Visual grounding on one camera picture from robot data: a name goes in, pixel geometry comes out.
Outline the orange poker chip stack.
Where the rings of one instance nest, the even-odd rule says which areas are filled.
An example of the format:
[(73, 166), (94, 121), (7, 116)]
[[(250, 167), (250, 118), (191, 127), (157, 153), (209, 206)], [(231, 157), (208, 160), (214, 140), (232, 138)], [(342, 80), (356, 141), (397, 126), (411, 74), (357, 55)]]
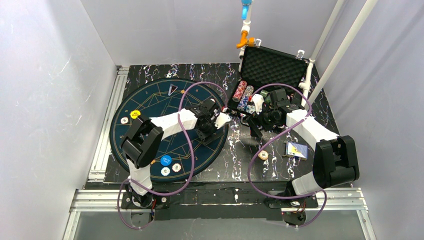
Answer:
[(268, 152), (267, 152), (267, 151), (262, 150), (262, 151), (260, 151), (260, 152), (259, 152), (258, 157), (259, 157), (261, 160), (266, 161), (266, 160), (268, 159), (268, 157), (269, 157), (269, 154), (268, 154)]

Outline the blue small blind button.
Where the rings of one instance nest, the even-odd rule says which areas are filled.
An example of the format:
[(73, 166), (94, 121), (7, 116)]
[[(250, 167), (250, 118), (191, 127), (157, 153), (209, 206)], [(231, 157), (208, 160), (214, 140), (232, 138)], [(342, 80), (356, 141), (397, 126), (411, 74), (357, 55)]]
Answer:
[(169, 166), (172, 163), (172, 158), (169, 155), (163, 155), (160, 158), (160, 164), (164, 167)]

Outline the red white poker chip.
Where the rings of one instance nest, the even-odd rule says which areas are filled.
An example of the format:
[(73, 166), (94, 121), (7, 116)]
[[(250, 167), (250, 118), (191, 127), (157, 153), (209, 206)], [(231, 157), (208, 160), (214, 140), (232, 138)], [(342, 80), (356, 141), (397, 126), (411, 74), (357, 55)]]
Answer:
[(175, 173), (178, 173), (182, 169), (182, 165), (180, 163), (175, 163), (171, 168)]

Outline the light blue poker chip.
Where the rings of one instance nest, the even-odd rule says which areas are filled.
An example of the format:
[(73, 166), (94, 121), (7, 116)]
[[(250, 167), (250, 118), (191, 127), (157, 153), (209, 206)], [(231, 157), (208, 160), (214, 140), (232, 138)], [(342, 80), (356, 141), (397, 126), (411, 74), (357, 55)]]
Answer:
[(163, 167), (160, 171), (161, 175), (166, 177), (171, 173), (171, 170), (169, 167)]

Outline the yellow big blind button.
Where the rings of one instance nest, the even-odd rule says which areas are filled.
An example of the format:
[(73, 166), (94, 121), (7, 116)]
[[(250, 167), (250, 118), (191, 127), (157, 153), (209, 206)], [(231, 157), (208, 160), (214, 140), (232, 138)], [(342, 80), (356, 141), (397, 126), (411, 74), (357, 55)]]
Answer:
[(130, 112), (130, 117), (132, 119), (136, 119), (140, 115), (141, 115), (141, 112), (139, 110), (133, 110), (133, 111)]

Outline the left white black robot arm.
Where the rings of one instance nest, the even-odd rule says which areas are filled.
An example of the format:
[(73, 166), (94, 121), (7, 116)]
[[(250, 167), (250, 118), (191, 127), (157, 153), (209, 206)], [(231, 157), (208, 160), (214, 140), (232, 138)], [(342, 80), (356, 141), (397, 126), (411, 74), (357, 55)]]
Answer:
[(194, 130), (205, 145), (214, 141), (216, 132), (230, 122), (230, 116), (212, 99), (199, 105), (179, 106), (175, 113), (149, 118), (139, 115), (125, 133), (120, 148), (129, 166), (131, 193), (136, 197), (160, 195), (153, 190), (151, 162), (155, 159), (161, 142), (169, 136), (183, 133), (188, 144), (191, 169), (187, 181), (195, 171), (195, 151), (188, 132)]

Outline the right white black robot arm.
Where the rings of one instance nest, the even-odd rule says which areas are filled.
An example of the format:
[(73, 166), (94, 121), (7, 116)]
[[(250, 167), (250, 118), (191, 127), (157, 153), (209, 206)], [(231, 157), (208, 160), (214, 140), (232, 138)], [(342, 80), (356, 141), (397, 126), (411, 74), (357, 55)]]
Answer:
[(355, 141), (349, 135), (340, 136), (321, 125), (300, 104), (291, 103), (283, 88), (263, 97), (250, 98), (254, 112), (247, 117), (252, 137), (261, 138), (262, 131), (286, 127), (295, 131), (314, 151), (312, 171), (290, 180), (276, 199), (306, 197), (317, 191), (356, 181), (360, 176)]

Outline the loose light blue chips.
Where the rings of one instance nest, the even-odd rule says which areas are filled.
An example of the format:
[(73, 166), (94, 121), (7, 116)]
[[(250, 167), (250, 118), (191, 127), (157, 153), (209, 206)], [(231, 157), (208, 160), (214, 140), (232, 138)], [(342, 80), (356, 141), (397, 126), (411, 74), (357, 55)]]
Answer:
[(255, 113), (255, 112), (256, 112), (256, 107), (255, 107), (255, 105), (248, 104), (248, 105), (245, 107), (245, 111), (246, 111), (248, 114), (253, 114), (253, 113)]

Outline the green chip row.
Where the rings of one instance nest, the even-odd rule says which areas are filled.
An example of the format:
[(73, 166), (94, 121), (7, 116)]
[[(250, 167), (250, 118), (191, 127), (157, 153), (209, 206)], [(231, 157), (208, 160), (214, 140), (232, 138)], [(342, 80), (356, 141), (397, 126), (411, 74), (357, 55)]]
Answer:
[(265, 102), (268, 102), (270, 100), (270, 98), (269, 98), (269, 92), (268, 91), (262, 89), (260, 91), (260, 95), (263, 97), (263, 99), (264, 99)]

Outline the playing card deck box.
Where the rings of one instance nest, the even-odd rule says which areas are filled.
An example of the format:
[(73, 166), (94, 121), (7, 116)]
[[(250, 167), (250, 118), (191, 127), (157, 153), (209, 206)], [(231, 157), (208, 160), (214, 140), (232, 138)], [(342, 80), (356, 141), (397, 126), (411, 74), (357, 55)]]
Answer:
[(307, 145), (298, 142), (285, 141), (284, 157), (298, 158), (300, 160), (307, 160), (309, 149)]

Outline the red white chip row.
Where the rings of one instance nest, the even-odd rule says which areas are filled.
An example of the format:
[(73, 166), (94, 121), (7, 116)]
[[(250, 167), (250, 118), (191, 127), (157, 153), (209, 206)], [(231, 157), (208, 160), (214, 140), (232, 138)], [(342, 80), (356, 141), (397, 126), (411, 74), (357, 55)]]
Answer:
[(244, 81), (244, 80), (239, 81), (239, 83), (238, 83), (238, 85), (235, 89), (235, 92), (232, 96), (232, 100), (234, 102), (239, 102), (241, 100), (241, 98), (242, 98), (242, 96), (243, 96), (243, 94), (246, 90), (247, 85), (248, 84), (247, 84), (246, 81)]

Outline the black poker chip case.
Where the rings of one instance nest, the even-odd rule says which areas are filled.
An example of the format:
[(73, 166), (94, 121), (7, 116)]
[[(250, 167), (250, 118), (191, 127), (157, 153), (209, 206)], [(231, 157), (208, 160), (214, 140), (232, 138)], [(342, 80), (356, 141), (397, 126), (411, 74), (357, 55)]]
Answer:
[(307, 72), (309, 61), (297, 58), (264, 46), (244, 49), (241, 63), (240, 80), (245, 81), (254, 90), (269, 84), (286, 84), (300, 92), (302, 78)]

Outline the round dark blue poker mat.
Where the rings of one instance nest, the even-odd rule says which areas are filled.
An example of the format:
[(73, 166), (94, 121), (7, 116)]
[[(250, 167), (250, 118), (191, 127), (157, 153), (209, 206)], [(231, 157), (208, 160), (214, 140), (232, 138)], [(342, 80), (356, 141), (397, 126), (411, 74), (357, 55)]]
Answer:
[[(139, 87), (122, 100), (114, 113), (109, 129), (111, 154), (105, 170), (105, 182), (120, 183), (129, 176), (129, 166), (120, 144), (135, 120), (130, 117), (131, 111), (139, 110), (142, 115), (149, 118), (162, 117), (177, 112), (181, 100), (183, 100), (183, 107), (196, 105), (206, 99), (214, 99), (219, 107), (224, 106), (223, 98), (206, 84), (194, 86), (185, 97), (182, 97), (185, 90), (193, 83), (194, 81), (183, 78), (161, 78)], [(128, 117), (127, 124), (121, 124), (120, 119), (123, 117)], [(222, 151), (229, 127), (224, 125), (220, 130), (224, 130), (223, 136), (208, 145), (202, 143), (195, 130), (188, 131), (195, 154), (195, 175), (205, 170)], [(161, 165), (160, 159), (164, 155), (172, 158), (172, 163), (166, 166), (171, 170), (168, 176), (161, 175), (161, 169), (165, 166)], [(182, 166), (179, 172), (172, 170), (175, 163)], [(180, 182), (189, 177), (190, 169), (189, 146), (184, 134), (180, 132), (165, 138), (160, 143), (156, 157), (150, 165), (150, 176), (154, 183)]]

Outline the orange pipe clamp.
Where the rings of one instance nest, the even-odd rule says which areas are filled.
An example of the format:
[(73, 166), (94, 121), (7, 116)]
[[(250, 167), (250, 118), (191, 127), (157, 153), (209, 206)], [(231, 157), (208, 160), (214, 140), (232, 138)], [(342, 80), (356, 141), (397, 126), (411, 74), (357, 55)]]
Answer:
[(239, 43), (236, 44), (237, 49), (243, 47), (254, 47), (256, 42), (255, 37), (249, 37), (249, 32), (247, 30), (242, 30), (240, 34)]

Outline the white pvc pipe frame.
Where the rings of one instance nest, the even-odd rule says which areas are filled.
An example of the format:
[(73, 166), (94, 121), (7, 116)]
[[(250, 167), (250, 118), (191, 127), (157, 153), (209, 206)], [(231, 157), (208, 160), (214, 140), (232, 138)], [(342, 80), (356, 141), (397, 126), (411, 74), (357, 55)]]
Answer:
[(314, 57), (312, 105), (317, 118), (339, 119), (367, 89), (372, 62), (372, 27), (379, 0), (308, 0), (303, 13)]

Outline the aluminium rail front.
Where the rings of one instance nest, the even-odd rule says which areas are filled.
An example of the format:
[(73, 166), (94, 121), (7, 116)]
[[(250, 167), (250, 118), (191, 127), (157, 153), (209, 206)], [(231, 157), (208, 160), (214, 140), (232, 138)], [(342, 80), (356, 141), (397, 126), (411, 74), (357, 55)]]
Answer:
[(190, 189), (162, 198), (154, 222), (148, 209), (117, 206), (118, 191), (79, 190), (71, 204), (65, 240), (374, 240), (360, 188), (330, 188), (304, 211), (307, 226), (285, 222), (288, 207), (271, 209), (246, 188)]

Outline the aluminium rail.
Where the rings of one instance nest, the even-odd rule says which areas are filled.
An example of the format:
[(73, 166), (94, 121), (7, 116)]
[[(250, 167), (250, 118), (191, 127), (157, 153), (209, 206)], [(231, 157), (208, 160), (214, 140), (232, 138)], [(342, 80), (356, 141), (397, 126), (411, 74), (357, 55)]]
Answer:
[(154, 222), (148, 209), (117, 206), (118, 191), (79, 190), (71, 204), (65, 240), (374, 240), (360, 188), (330, 188), (304, 211), (307, 226), (285, 222), (288, 207), (271, 209), (246, 188), (190, 189), (162, 198)]
[(128, 66), (119, 66), (112, 92), (108, 101), (102, 128), (88, 172), (87, 182), (102, 183), (105, 179), (106, 168), (110, 155), (109, 132), (113, 116), (122, 102), (126, 81), (129, 72)]

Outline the aluminium rail left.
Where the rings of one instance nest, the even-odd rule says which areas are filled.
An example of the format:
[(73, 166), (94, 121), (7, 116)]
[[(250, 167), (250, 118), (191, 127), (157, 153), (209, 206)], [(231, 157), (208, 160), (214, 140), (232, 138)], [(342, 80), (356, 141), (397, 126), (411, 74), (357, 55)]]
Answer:
[(108, 101), (102, 128), (88, 172), (87, 182), (102, 183), (105, 179), (106, 168), (110, 155), (109, 132), (113, 116), (122, 102), (126, 81), (129, 72), (128, 66), (119, 66), (112, 92)]

